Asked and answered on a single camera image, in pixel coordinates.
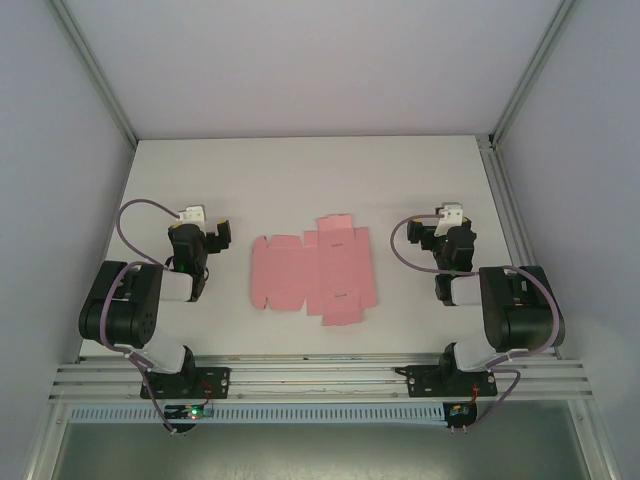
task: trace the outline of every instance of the metal bracket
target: metal bracket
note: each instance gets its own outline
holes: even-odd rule
[[[189,393],[184,394],[179,389],[171,388],[171,386],[163,384],[163,378],[166,377],[166,374],[153,372],[147,374],[154,397],[158,400],[198,400],[206,398],[207,393],[212,400],[226,400],[229,393],[230,376],[231,369],[227,367],[197,367],[196,385]],[[140,398],[145,400],[150,398],[149,392],[144,385],[142,385],[140,389]]]
[[[459,372],[446,382],[442,380],[438,365],[409,365],[396,368],[395,372],[407,378],[409,397],[447,398],[471,397],[474,385],[478,397],[495,397],[498,394],[496,379],[489,372]]]

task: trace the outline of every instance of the cable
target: cable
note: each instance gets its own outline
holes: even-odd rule
[[[205,402],[202,405],[200,405],[201,408],[204,408],[209,403],[209,400],[211,400],[211,392],[213,391],[213,388],[211,388],[211,385],[209,385],[204,378],[201,380],[201,382],[202,382],[202,385],[204,386],[204,388],[207,389],[207,390],[205,390],[206,393],[207,393],[207,399],[205,400]]]
[[[405,223],[411,220],[418,219],[418,218],[442,218],[442,215],[438,215],[438,214],[412,215],[402,220],[393,228],[393,230],[391,231],[391,237],[389,239],[389,243],[391,245],[391,251],[394,253],[394,255],[398,260],[400,260],[407,267],[413,268],[414,270],[418,270],[419,272],[467,276],[467,277],[478,275],[479,272],[458,272],[455,270],[438,270],[434,268],[421,267],[419,265],[415,265],[409,262],[404,257],[402,257],[402,255],[400,255],[400,253],[398,252],[395,246],[396,233],[398,232],[398,230],[402,225],[404,225]],[[520,382],[520,378],[522,377],[522,375],[520,374],[519,370],[515,368],[494,369],[493,367],[500,365],[501,363],[506,362],[507,360],[510,360],[511,358],[514,358],[514,357],[530,357],[532,355],[537,355],[538,353],[544,352],[547,348],[551,347],[555,343],[556,338],[558,337],[558,332],[560,331],[560,311],[558,310],[558,304],[556,303],[555,299],[553,298],[553,295],[551,295],[551,292],[547,289],[547,287],[545,287],[540,280],[538,280],[536,277],[531,275],[529,272],[523,270],[522,268],[514,267],[513,265],[503,265],[500,268],[511,270],[518,273],[519,275],[522,275],[524,278],[529,280],[540,291],[540,293],[542,293],[542,296],[545,298],[545,300],[549,304],[549,307],[551,308],[551,317],[552,317],[553,325],[551,327],[551,334],[549,335],[549,338],[547,339],[546,342],[544,342],[538,348],[535,348],[533,350],[527,350],[525,352],[514,352],[512,354],[505,354],[491,360],[485,365],[485,368],[488,371],[493,371],[493,373],[513,373],[516,376],[516,378],[513,380],[513,383],[509,386],[509,388],[507,388],[507,390],[505,390],[505,392],[500,396],[500,398],[485,412],[485,414],[482,417],[480,417],[478,420],[476,420],[472,425],[470,425],[469,428],[467,428],[467,430],[477,427],[479,424],[482,424],[487,418],[494,415],[496,410],[500,408],[500,406],[503,404],[506,398],[509,395],[511,395],[511,392],[513,392],[513,390],[516,388],[516,386]]]
[[[511,392],[513,392],[513,390],[516,388],[516,386],[518,385],[518,383],[520,382],[520,378],[522,377],[522,374],[520,373],[520,370],[517,370],[515,368],[501,368],[501,369],[496,369],[493,370],[493,373],[513,373],[516,378],[513,379],[513,383],[509,386],[509,388],[507,388],[504,393],[502,395],[500,395],[500,398],[498,400],[496,400],[496,403],[494,403],[485,413],[484,415],[482,415],[480,418],[478,418],[475,422],[473,422],[471,425],[469,425],[466,430],[473,430],[474,428],[478,427],[478,425],[481,425],[483,422],[485,422],[487,420],[487,418],[493,416],[496,411],[500,408],[500,406],[502,405],[502,403],[507,399],[507,397],[509,395],[511,395]]]
[[[122,243],[124,243],[127,247],[129,247],[129,249],[132,252],[137,253],[142,258],[150,261],[151,263],[155,263],[156,265],[162,265],[165,269],[168,269],[169,267],[164,266],[161,262],[159,262],[155,258],[150,257],[149,255],[141,252],[136,247],[134,247],[133,244],[129,240],[127,240],[125,238],[124,233],[122,233],[122,228],[120,226],[120,220],[122,218],[122,214],[124,213],[124,211],[127,208],[129,208],[131,205],[133,205],[135,203],[147,203],[149,205],[153,205],[154,207],[159,208],[160,210],[168,213],[169,215],[171,215],[172,217],[175,217],[175,218],[180,218],[180,215],[178,215],[177,213],[173,212],[172,210],[169,210],[164,205],[160,205],[158,202],[154,202],[153,200],[149,200],[148,198],[134,198],[133,200],[129,200],[122,207],[120,207],[120,210],[118,210],[118,215],[116,216],[116,231],[118,232],[118,236],[120,237],[120,240],[122,240]]]
[[[427,214],[422,214],[422,215],[411,215],[410,217],[405,218],[400,223],[398,223],[395,227],[393,227],[393,230],[391,231],[391,238],[389,239],[389,243],[391,245],[391,251],[393,252],[393,254],[396,256],[396,258],[398,260],[400,260],[402,263],[404,263],[407,267],[413,268],[414,270],[418,270],[419,272],[435,273],[435,274],[444,273],[446,275],[457,275],[459,277],[472,277],[472,276],[478,274],[478,272],[458,272],[456,270],[438,270],[436,268],[421,267],[419,265],[411,263],[409,260],[406,260],[402,255],[400,255],[400,253],[396,249],[396,244],[395,244],[396,243],[396,233],[398,233],[398,230],[400,229],[400,227],[402,225],[404,225],[405,223],[410,222],[411,220],[415,220],[415,219],[418,219],[418,218],[442,218],[442,215],[435,214],[435,213],[427,213]]]
[[[129,270],[141,265],[145,265],[145,263],[131,262],[127,264],[122,270],[120,270],[118,275],[116,275],[116,278],[113,280],[113,283],[111,284],[111,288],[109,289],[109,292],[107,293],[107,296],[104,299],[104,304],[102,305],[102,311],[100,312],[100,342],[109,350],[112,350],[114,352],[124,353],[127,360],[129,360],[138,369],[138,371],[140,372],[140,375],[142,375],[142,382],[144,383],[145,387],[147,387],[147,391],[149,392],[149,398],[151,399],[151,403],[153,403],[153,406],[156,409],[156,412],[158,412],[158,415],[164,422],[165,426],[169,429],[169,431],[171,432],[171,435],[173,435],[174,433],[177,432],[177,430],[173,427],[173,425],[171,425],[171,423],[169,423],[169,420],[167,420],[167,418],[164,416],[162,409],[158,405],[158,401],[153,395],[153,390],[151,389],[151,385],[149,384],[149,379],[147,378],[147,375],[145,373],[146,369],[153,367],[153,363],[149,362],[146,358],[134,352],[133,349],[115,347],[107,339],[107,316],[109,314],[109,307],[111,306],[111,302],[113,301],[113,296],[116,293],[116,289],[120,286],[120,282],[122,281],[122,279],[124,278],[124,276],[127,274]]]

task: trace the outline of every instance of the purple cable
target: purple cable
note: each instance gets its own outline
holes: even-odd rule
[[[400,253],[396,249],[396,233],[398,233],[398,230],[402,225],[410,222],[411,220],[415,220],[417,218],[442,218],[442,215],[438,215],[435,213],[427,213],[423,215],[411,215],[410,217],[405,218],[400,223],[398,223],[395,227],[393,227],[393,230],[391,231],[391,238],[389,239],[389,243],[391,245],[391,251],[393,252],[393,254],[396,256],[398,260],[404,263],[407,267],[413,268],[414,270],[418,270],[419,272],[435,273],[435,274],[444,273],[447,275],[457,275],[459,277],[472,277],[478,274],[478,272],[457,272],[455,270],[438,270],[436,268],[421,267],[419,265],[411,263],[409,260],[406,260],[402,255],[400,255]]]
[[[127,359],[138,369],[138,371],[140,372],[140,375],[142,375],[142,382],[144,383],[145,387],[147,387],[147,391],[149,392],[149,398],[151,399],[151,402],[153,403],[153,406],[156,409],[156,412],[158,412],[158,415],[164,422],[165,426],[169,429],[169,431],[173,435],[176,432],[176,429],[173,427],[173,425],[171,425],[171,423],[169,423],[169,420],[167,420],[167,417],[165,417],[164,413],[162,412],[162,409],[158,405],[158,401],[153,396],[153,390],[151,390],[151,385],[149,385],[149,380],[147,379],[147,375],[145,374],[145,370],[147,368],[153,367],[153,363],[149,362],[147,359],[140,356],[133,350],[130,350],[128,348],[113,346],[107,339],[107,315],[109,314],[109,307],[111,306],[111,302],[113,301],[113,296],[116,293],[116,289],[120,285],[120,282],[122,281],[124,276],[127,274],[127,272],[132,268],[140,265],[146,265],[146,264],[144,262],[131,262],[127,264],[122,270],[120,270],[118,275],[116,275],[116,278],[113,280],[113,283],[111,284],[111,288],[109,288],[109,292],[107,293],[107,296],[104,299],[104,304],[102,305],[102,311],[100,312],[100,342],[109,350],[113,350],[114,352],[124,353]]]
[[[502,405],[502,403],[507,399],[507,397],[509,395],[511,395],[511,392],[513,392],[513,390],[516,388],[516,385],[518,385],[518,383],[520,382],[520,377],[522,377],[522,374],[520,373],[520,370],[516,370],[515,368],[501,368],[499,370],[494,370],[493,373],[513,373],[516,376],[516,378],[513,379],[513,383],[509,386],[509,388],[507,388],[504,391],[504,393],[500,396],[500,398],[498,400],[496,400],[496,403],[494,403],[491,406],[491,408],[489,408],[484,413],[484,415],[482,415],[474,423],[469,425],[467,427],[467,430],[473,430],[474,428],[477,428],[478,425],[481,425],[483,422],[485,422],[487,420],[487,418],[489,418],[492,415],[494,415],[496,413],[496,410],[498,410],[498,408],[500,408],[500,405]]]
[[[393,228],[393,230],[391,231],[391,238],[389,240],[389,243],[391,245],[391,250],[393,251],[394,255],[396,256],[396,258],[398,260],[400,260],[402,263],[404,263],[407,267],[413,268],[414,270],[418,270],[419,272],[435,273],[435,274],[444,273],[444,274],[447,274],[447,275],[457,275],[457,276],[478,275],[478,272],[457,272],[457,271],[454,271],[454,270],[437,270],[437,269],[434,269],[434,268],[420,267],[418,265],[414,265],[413,263],[411,263],[408,260],[406,260],[405,258],[403,258],[402,255],[400,255],[400,253],[398,252],[398,250],[396,249],[396,246],[395,246],[396,233],[398,232],[398,230],[400,229],[400,227],[402,225],[404,225],[405,223],[407,223],[407,222],[409,222],[409,221],[411,221],[413,219],[416,219],[416,218],[442,218],[442,217],[440,215],[437,215],[437,214],[412,215],[410,217],[405,218],[400,223],[398,223]],[[542,284],[542,282],[540,282],[540,280],[538,280],[536,277],[531,275],[529,272],[527,272],[527,271],[525,271],[525,270],[523,270],[523,269],[521,269],[519,267],[514,267],[513,265],[503,265],[500,268],[504,268],[504,269],[507,269],[507,270],[512,270],[512,271],[522,275],[523,277],[525,277],[531,283],[533,283],[533,285],[540,291],[540,293],[542,293],[544,298],[547,300],[547,303],[549,304],[549,307],[551,308],[551,317],[552,317],[553,326],[551,327],[551,334],[549,335],[549,338],[541,346],[539,346],[538,348],[535,348],[533,350],[528,350],[526,352],[514,352],[511,355],[502,355],[502,356],[500,356],[500,357],[488,362],[485,365],[485,368],[487,370],[493,369],[493,367],[495,367],[497,365],[500,365],[501,363],[509,360],[510,358],[514,358],[514,357],[530,357],[532,355],[537,355],[538,353],[544,352],[547,348],[549,348],[550,346],[552,346],[554,344],[554,342],[556,341],[556,338],[558,337],[558,331],[560,330],[560,312],[558,310],[558,305],[557,305],[555,299],[553,298],[553,295],[551,295],[551,292],[549,292],[549,290]],[[493,372],[494,373],[513,373],[513,374],[515,374],[516,378],[513,380],[513,383],[509,386],[509,388],[507,388],[507,390],[505,390],[505,392],[500,396],[500,398],[496,401],[496,403],[494,403],[489,408],[489,410],[487,410],[485,412],[485,414],[482,417],[480,417],[478,420],[476,420],[475,423],[470,425],[467,430],[470,430],[471,428],[475,428],[476,426],[478,426],[479,424],[484,422],[488,417],[492,416],[496,412],[496,410],[503,404],[503,402],[506,400],[506,398],[509,395],[511,395],[511,392],[513,392],[513,390],[516,388],[516,385],[518,385],[518,382],[520,382],[520,378],[521,378],[520,371],[516,370],[515,368],[501,368],[501,369],[498,369],[498,370],[493,370]]]
[[[162,262],[159,262],[155,258],[152,258],[152,257],[150,257],[149,255],[147,255],[145,253],[142,253],[140,250],[138,250],[136,247],[134,247],[133,244],[129,240],[127,240],[125,238],[124,233],[122,233],[122,228],[120,227],[120,219],[122,217],[122,214],[124,213],[124,211],[127,208],[129,208],[134,203],[148,203],[149,205],[153,205],[154,207],[159,208],[160,210],[168,213],[169,215],[171,215],[172,217],[175,217],[175,218],[180,218],[180,215],[178,215],[177,213],[169,210],[164,205],[160,205],[158,202],[154,202],[153,200],[149,200],[148,198],[134,198],[133,200],[129,200],[122,207],[120,207],[120,210],[118,210],[118,215],[116,216],[116,231],[118,232],[118,236],[120,237],[120,240],[122,240],[122,243],[124,243],[127,247],[129,247],[129,249],[132,252],[137,253],[142,258],[150,261],[151,263],[155,263],[156,265],[162,265],[163,268],[168,269],[169,267],[165,267],[165,265]]]

